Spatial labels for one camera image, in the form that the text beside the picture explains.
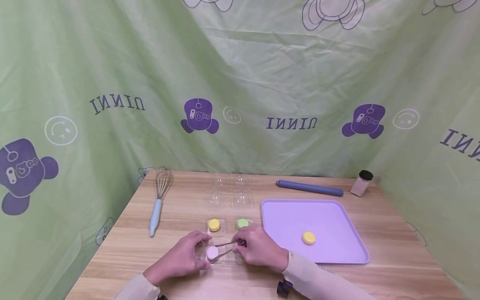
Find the sleeve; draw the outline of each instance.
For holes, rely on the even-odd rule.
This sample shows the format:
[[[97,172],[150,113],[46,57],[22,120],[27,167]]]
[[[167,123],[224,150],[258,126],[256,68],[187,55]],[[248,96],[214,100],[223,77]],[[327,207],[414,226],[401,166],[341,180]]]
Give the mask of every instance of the sleeve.
[[[359,287],[298,253],[288,253],[288,266],[282,273],[297,292],[311,300],[375,300]]]
[[[159,288],[148,282],[143,274],[138,274],[127,283],[115,300],[156,300],[159,294]]]

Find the whisk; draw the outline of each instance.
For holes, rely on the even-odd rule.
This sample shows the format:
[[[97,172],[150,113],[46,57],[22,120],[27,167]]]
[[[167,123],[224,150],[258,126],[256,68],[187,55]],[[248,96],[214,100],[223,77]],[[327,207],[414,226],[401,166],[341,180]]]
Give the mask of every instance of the whisk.
[[[152,216],[150,218],[150,237],[155,235],[155,231],[158,228],[160,222],[160,213],[162,212],[162,201],[167,194],[168,189],[172,185],[173,174],[169,168],[159,167],[156,170],[156,200],[153,207]]]

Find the light blue whisk handle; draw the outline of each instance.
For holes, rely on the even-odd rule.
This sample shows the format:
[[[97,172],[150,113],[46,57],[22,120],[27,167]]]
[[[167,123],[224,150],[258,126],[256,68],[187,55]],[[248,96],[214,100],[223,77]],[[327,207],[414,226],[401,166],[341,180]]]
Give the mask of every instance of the light blue whisk handle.
[[[162,212],[162,199],[155,200],[153,206],[152,216],[150,217],[150,237],[155,235],[155,231],[158,228],[160,222],[160,213]]]

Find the green curtain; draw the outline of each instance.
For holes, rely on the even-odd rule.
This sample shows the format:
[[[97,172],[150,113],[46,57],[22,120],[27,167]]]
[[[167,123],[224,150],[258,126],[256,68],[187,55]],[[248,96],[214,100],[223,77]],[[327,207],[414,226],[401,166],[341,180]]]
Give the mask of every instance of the green curtain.
[[[0,1],[2,296],[65,297],[165,165],[368,169],[480,298],[476,2]]]

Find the spice jar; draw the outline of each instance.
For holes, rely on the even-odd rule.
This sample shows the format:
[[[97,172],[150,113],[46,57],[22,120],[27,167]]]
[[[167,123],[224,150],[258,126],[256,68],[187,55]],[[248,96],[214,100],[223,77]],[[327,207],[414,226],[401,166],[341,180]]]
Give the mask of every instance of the spice jar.
[[[373,179],[373,174],[367,170],[360,171],[357,180],[350,189],[350,193],[355,196],[362,197],[363,193],[367,190],[368,184]]]

